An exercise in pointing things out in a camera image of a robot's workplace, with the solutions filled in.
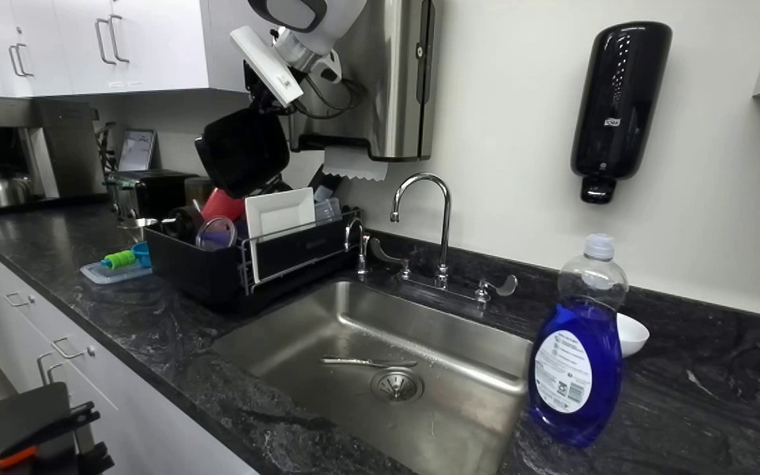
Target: soap dispenser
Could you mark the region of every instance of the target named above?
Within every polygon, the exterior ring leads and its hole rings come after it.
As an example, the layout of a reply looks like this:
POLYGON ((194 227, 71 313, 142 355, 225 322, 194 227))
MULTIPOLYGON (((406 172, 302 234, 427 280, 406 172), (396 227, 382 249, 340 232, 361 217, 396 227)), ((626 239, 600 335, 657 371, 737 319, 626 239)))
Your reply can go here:
POLYGON ((652 20, 596 34, 572 143, 586 203, 611 203, 617 180, 638 172, 670 36, 670 27, 652 20))

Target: marble countertop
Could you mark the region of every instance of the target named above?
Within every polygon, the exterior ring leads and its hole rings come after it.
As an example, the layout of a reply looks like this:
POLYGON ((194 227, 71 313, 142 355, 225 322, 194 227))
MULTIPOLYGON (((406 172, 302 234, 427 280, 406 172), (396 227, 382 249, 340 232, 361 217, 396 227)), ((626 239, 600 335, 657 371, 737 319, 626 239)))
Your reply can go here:
MULTIPOLYGON (((0 261, 258 472, 406 472, 217 358, 212 343, 241 319, 159 277, 97 288, 79 273, 130 243, 103 203, 0 217, 0 261)), ((483 267, 476 255, 451 259, 483 267)), ((501 267, 520 273, 522 296, 498 301, 487 322, 533 338, 555 301, 555 273, 501 267)), ((560 445, 522 408, 501 472, 760 472, 760 315, 648 290, 632 290, 626 312, 652 327, 652 341, 626 362, 621 403, 600 439, 583 450, 560 445)))

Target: dish rack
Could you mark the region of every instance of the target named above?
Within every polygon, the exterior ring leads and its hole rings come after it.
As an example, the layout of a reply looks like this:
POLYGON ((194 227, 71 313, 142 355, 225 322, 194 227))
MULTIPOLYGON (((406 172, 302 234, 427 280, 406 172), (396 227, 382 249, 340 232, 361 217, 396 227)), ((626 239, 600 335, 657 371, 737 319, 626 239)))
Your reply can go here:
POLYGON ((357 213, 339 222, 314 222, 258 236, 241 236, 236 248, 200 249, 198 246, 146 228, 154 271, 179 293, 212 309, 253 313, 275 298, 307 288, 357 259, 357 213))

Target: dish soap bottle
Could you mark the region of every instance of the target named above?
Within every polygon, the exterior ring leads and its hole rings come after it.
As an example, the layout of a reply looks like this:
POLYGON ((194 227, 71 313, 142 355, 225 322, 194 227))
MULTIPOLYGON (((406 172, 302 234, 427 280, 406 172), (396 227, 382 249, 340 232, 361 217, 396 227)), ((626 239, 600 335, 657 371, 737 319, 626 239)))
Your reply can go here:
POLYGON ((617 306, 628 282, 613 255, 613 236, 586 236, 586 252, 560 271, 560 302, 533 344, 531 417, 578 449, 600 434, 621 392, 617 306))

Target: sink basin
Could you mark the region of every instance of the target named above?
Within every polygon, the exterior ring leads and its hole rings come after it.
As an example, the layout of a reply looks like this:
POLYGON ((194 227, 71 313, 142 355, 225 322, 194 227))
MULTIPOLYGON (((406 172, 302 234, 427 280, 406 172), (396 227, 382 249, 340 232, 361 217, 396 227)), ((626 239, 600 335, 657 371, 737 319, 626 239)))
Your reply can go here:
POLYGON ((512 434, 531 341, 340 280, 213 350, 414 472, 481 475, 512 434))

